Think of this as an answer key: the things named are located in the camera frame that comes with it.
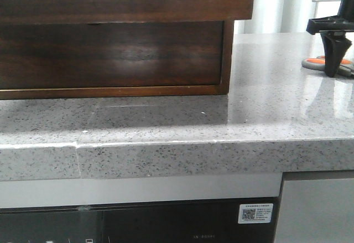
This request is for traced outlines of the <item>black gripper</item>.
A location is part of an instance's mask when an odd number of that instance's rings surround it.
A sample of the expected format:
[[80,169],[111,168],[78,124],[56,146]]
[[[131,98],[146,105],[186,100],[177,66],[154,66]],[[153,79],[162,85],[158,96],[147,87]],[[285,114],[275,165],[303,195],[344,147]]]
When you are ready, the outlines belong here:
[[352,45],[346,32],[353,32],[353,0],[341,0],[337,15],[309,19],[306,31],[311,35],[320,33],[325,52],[324,72],[328,77],[334,77]]

